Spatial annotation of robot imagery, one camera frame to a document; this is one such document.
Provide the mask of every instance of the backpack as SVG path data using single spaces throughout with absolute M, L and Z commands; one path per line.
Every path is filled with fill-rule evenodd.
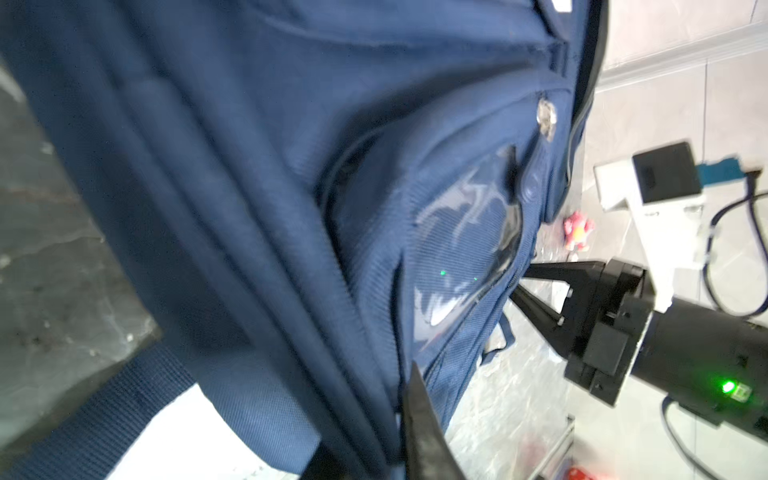
M 164 339 L 12 475 L 105 477 L 194 382 L 288 472 L 401 465 L 412 362 L 447 428 L 514 342 L 606 1 L 36 3 L 0 50 Z

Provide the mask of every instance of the cable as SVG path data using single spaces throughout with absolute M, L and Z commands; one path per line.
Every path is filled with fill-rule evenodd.
M 749 319 L 752 316 L 760 315 L 761 313 L 764 313 L 766 310 L 768 310 L 768 293 L 766 293 L 766 298 L 763 300 L 763 304 L 757 307 L 757 310 L 750 312 L 750 313 L 732 313 L 729 312 L 728 309 L 726 309 L 723 306 L 723 303 L 720 301 L 720 299 L 715 295 L 714 288 L 712 287 L 712 279 L 710 278 L 710 252 L 712 250 L 712 244 L 714 242 L 715 237 L 715 227 L 717 226 L 718 222 L 722 220 L 722 218 L 733 210 L 736 207 L 739 207 L 743 204 L 747 204 L 747 211 L 750 215 L 750 223 L 752 225 L 752 230 L 755 233 L 755 237 L 757 238 L 757 243 L 760 245 L 761 253 L 763 254 L 763 262 L 766 266 L 766 271 L 768 271 L 768 246 L 766 245 L 766 236 L 763 233 L 763 226 L 760 224 L 760 222 L 757 219 L 757 213 L 755 209 L 755 203 L 763 197 L 768 197 L 768 192 L 762 192 L 759 194 L 755 193 L 755 189 L 757 189 L 757 178 L 762 173 L 761 170 L 754 170 L 746 173 L 746 195 L 741 200 L 737 200 L 733 202 L 730 205 L 725 206 L 722 210 L 717 212 L 714 217 L 712 217 L 712 221 L 710 222 L 710 237 L 707 240 L 707 252 L 704 256 L 706 259 L 704 262 L 704 266 L 701 269 L 701 275 L 704 280 L 704 288 L 707 290 L 707 295 L 709 296 L 710 300 L 712 300 L 712 303 L 714 306 L 720 310 L 721 312 L 728 313 L 733 316 L 740 316 L 744 319 Z
M 711 470 L 709 470 L 706 466 L 704 466 L 699 459 L 688 449 L 685 448 L 685 445 L 683 445 L 680 442 L 680 439 L 677 437 L 677 434 L 675 434 L 674 430 L 670 426 L 670 421 L 667 418 L 667 411 L 670 408 L 670 405 L 672 405 L 672 397 L 667 396 L 662 400 L 661 402 L 661 420 L 664 424 L 664 430 L 667 431 L 667 435 L 670 436 L 670 439 L 672 439 L 672 443 L 674 443 L 675 448 L 677 448 L 677 451 L 680 453 L 680 455 L 685 458 L 688 463 L 690 463 L 698 472 L 701 473 L 701 475 L 704 475 L 709 480 L 722 480 L 720 477 L 712 473 Z

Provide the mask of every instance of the pink plush toy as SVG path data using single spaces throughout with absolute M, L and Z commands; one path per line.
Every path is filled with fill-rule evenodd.
M 587 220 L 587 216 L 576 211 L 563 222 L 565 230 L 565 248 L 583 252 L 587 247 L 587 235 L 594 230 L 594 221 Z

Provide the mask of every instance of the white sticker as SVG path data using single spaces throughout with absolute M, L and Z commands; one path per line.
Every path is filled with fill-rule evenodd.
M 560 13 L 571 13 L 574 10 L 572 0 L 552 0 L 554 9 Z

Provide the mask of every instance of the green light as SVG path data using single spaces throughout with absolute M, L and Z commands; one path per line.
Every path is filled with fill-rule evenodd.
M 723 393 L 731 393 L 736 388 L 736 383 L 725 382 L 723 384 Z

